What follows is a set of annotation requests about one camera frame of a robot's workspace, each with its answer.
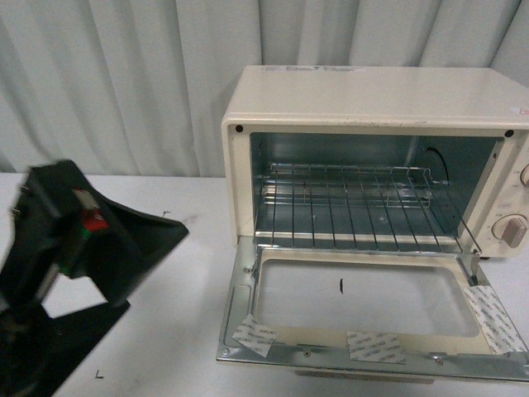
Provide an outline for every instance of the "oven rack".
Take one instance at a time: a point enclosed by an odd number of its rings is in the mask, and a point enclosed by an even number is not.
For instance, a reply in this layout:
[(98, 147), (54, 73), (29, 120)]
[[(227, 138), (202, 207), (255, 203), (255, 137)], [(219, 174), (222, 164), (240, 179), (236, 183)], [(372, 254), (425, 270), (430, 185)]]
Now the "oven rack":
[(480, 251), (446, 183), (426, 168), (273, 163), (254, 183), (259, 246)]

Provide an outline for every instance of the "control knob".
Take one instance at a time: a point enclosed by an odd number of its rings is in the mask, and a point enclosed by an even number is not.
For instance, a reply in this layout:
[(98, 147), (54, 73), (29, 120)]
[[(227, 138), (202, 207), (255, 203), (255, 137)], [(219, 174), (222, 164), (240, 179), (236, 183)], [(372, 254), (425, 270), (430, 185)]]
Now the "control knob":
[(529, 186), (529, 165), (526, 165), (526, 168), (523, 169), (520, 174), (520, 180), (524, 186)]
[(518, 213), (507, 215), (493, 225), (493, 235), (498, 240), (505, 241), (511, 248), (520, 245), (526, 232), (527, 219)]

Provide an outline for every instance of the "cream toaster oven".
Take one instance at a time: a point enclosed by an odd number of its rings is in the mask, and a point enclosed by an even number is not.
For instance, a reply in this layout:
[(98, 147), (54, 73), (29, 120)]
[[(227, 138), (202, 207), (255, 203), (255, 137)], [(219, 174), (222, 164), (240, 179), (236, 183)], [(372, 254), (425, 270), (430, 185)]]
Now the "cream toaster oven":
[(238, 248), (217, 360), (529, 381), (480, 269), (529, 239), (528, 109), (491, 69), (246, 67), (222, 122)]

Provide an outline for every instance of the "white curtain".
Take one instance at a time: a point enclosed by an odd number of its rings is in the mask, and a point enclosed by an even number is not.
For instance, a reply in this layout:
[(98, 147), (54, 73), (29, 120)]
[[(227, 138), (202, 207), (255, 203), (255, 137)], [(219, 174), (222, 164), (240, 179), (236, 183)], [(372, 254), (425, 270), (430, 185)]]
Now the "white curtain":
[(0, 0), (0, 170), (224, 175), (245, 65), (492, 67), (529, 87), (529, 0)]

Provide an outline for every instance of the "oven door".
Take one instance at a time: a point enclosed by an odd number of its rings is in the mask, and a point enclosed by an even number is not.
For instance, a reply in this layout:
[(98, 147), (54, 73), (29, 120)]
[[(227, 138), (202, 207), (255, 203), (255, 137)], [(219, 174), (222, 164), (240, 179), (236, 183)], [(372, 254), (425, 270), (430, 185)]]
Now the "oven door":
[(469, 273), (477, 259), (262, 247), (241, 237), (217, 360), (353, 377), (529, 381), (526, 345), (487, 281)]

